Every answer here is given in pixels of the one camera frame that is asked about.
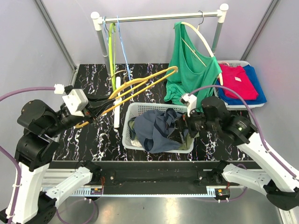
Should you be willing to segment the olive green tank top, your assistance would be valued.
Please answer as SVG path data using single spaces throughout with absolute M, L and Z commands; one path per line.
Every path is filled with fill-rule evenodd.
M 144 150 L 151 154 L 157 154 L 161 152 L 170 153 L 188 153 L 193 149 L 194 139 L 187 134 L 185 142 L 180 144 L 176 141 L 172 141 L 167 136 L 173 131 L 169 121 L 149 121 L 142 116 L 133 117 L 127 122 L 128 142 L 123 145 L 126 148 Z M 142 144 L 142 147 L 134 147 L 131 145 L 131 140 L 138 139 Z

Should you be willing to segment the navy blue tank top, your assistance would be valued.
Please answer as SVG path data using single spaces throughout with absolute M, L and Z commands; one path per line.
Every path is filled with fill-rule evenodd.
M 171 150 L 188 150 L 193 139 L 187 129 L 182 134 L 175 132 L 175 121 L 182 117 L 181 112 L 172 108 L 166 111 L 148 110 L 128 121 L 131 140 L 138 140 L 151 154 Z

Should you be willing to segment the yellow plastic hanger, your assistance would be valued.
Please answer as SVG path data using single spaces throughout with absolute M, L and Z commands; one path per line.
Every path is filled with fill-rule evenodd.
M 139 94 L 141 94 L 142 92 L 144 92 L 147 89 L 151 88 L 152 86 L 154 86 L 154 85 L 158 84 L 159 82 L 162 82 L 166 78 L 172 76 L 173 74 L 178 72 L 178 67 L 177 66 L 171 66 L 167 69 L 161 70 L 159 72 L 156 72 L 156 73 L 154 73 L 152 75 L 149 75 L 149 76 L 146 76 L 144 78 L 136 78 L 136 79 L 133 79 L 131 81 L 128 81 L 128 82 L 122 84 L 119 88 L 117 88 L 109 96 L 108 99 L 114 99 L 115 101 L 117 101 L 119 98 L 122 98 L 122 97 L 126 96 L 127 94 L 129 94 L 130 92 L 134 91 L 135 89 L 138 89 L 139 87 L 145 85 L 150 79 L 155 78 L 155 77 L 157 77 L 159 75 L 162 75 L 164 73 L 167 73 L 169 71 L 170 71 L 170 73 L 166 74 L 162 78 L 158 79 L 157 81 L 153 82 L 152 84 L 147 85 L 143 89 L 140 89 L 138 92 L 136 92 L 133 95 L 125 98 L 124 100 L 120 101 L 119 103 L 115 104 L 114 106 L 111 106 L 110 108 L 104 110 L 103 112 L 100 113 L 100 117 L 102 117 L 103 115 L 106 115 L 108 112 L 112 111 L 113 109 L 120 106 L 121 104 L 126 103 L 130 99 L 138 96 Z

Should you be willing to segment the white camisole top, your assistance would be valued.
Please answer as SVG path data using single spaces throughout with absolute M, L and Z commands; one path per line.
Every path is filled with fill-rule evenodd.
M 139 142 L 138 139 L 131 140 L 131 145 L 134 147 L 142 147 L 142 144 Z

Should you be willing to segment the lime green hanger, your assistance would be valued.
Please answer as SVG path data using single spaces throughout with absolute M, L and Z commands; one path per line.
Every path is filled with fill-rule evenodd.
M 109 54 L 109 65 L 110 65 L 110 81 L 112 84 L 113 91 L 116 90 L 116 24 L 111 23 L 108 31 L 108 54 Z

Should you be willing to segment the light blue wire hanger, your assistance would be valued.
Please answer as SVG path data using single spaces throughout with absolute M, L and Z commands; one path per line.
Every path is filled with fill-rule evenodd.
M 107 44 L 109 44 L 108 29 L 107 29 L 107 25 L 106 25 L 106 17 L 105 16 L 103 16 L 103 26 L 104 26 L 104 32 L 106 35 Z M 110 72 L 109 49 L 107 49 L 107 71 Z

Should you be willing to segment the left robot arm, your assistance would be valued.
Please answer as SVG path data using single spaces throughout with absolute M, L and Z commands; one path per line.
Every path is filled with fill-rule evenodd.
M 11 201 L 0 212 L 2 222 L 47 224 L 62 202 L 77 189 L 102 181 L 101 167 L 92 161 L 85 161 L 57 186 L 47 191 L 41 190 L 45 173 L 59 147 L 59 143 L 52 138 L 82 121 L 92 123 L 113 103 L 114 99 L 109 98 L 90 99 L 81 116 L 72 115 L 66 104 L 55 112 L 38 99 L 23 106 L 17 122 L 24 127 L 24 135 L 18 141 L 12 158 L 17 165 L 16 180 Z

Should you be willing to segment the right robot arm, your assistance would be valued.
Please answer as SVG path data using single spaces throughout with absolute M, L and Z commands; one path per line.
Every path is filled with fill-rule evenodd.
M 265 173 L 258 174 L 221 161 L 209 172 L 208 179 L 218 185 L 233 182 L 253 189 L 282 210 L 297 207 L 299 172 L 266 143 L 257 126 L 243 116 L 232 115 L 216 96 L 202 100 L 202 113 L 196 112 L 194 101 L 194 95 L 183 96 L 187 112 L 175 120 L 168 139 L 184 143 L 185 133 L 194 138 L 200 131 L 217 132 L 224 141 L 253 159 Z

